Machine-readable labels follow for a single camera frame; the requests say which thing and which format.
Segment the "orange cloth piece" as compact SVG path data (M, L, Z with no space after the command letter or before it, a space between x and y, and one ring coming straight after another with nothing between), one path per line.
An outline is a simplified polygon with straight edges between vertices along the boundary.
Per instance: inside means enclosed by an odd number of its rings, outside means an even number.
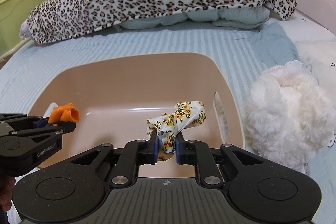
M64 106L56 106L52 109L49 115L48 123L58 123L58 122L74 122L78 123L80 121L79 110L72 104L69 103Z

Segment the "floral white yellow cloth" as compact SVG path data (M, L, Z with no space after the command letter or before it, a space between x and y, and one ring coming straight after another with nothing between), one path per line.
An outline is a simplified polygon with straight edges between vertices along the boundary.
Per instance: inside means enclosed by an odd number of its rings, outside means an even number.
M148 139L156 133L159 149L168 155L175 151L178 133L206 120L205 106L201 101L179 102L174 108L175 112L164 113L146 122Z

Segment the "beige plastic storage basket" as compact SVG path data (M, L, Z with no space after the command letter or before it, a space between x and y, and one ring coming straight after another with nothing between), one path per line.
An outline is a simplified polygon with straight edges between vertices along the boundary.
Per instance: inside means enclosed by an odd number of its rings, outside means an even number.
M63 135L62 149L47 167L103 143L121 148L146 139L149 118L170 114L178 102L204 103L206 120L183 132L211 148L230 143L244 148L242 122L234 97L215 62L198 53L157 53L81 65L56 76L30 110L45 115L52 104L80 112L76 130Z

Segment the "white fluffy plush item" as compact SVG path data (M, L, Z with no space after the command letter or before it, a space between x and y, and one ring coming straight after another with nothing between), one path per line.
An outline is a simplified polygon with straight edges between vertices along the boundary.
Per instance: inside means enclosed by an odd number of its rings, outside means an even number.
M265 70L245 102L245 135L260 156L299 172L334 137L335 107L300 61Z

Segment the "green plastic storage drawer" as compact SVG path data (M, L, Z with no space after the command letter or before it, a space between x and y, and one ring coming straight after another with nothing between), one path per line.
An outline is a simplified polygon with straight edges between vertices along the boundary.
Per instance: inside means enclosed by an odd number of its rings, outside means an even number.
M1 59L15 52L25 39L19 37L21 24L44 0L1 0Z

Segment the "light blue striped bedsheet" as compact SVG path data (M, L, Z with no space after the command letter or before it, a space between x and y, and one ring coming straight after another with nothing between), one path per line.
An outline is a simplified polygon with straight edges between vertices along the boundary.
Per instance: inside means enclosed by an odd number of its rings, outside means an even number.
M187 21L145 30L108 28L77 39L36 46L26 43L1 69L1 112L30 114L60 73L81 65L157 53L198 53L211 58L228 83L242 127L250 86L275 65L300 60L278 20L255 30Z

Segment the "teal quilted pillow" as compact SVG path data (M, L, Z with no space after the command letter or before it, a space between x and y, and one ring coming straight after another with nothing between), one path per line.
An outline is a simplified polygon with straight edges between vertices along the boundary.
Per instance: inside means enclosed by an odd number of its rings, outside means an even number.
M221 10L183 12L181 14L128 20L120 26L127 30L143 30L157 26L172 26L185 21L210 22L215 27L232 27L251 30L262 26L270 16L264 7L242 7Z

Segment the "white cartoon print quilt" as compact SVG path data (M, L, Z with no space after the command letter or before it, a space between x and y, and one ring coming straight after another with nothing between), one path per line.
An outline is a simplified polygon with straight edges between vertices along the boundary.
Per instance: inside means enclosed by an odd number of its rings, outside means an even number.
M335 34L300 12L278 24L315 77L335 77Z

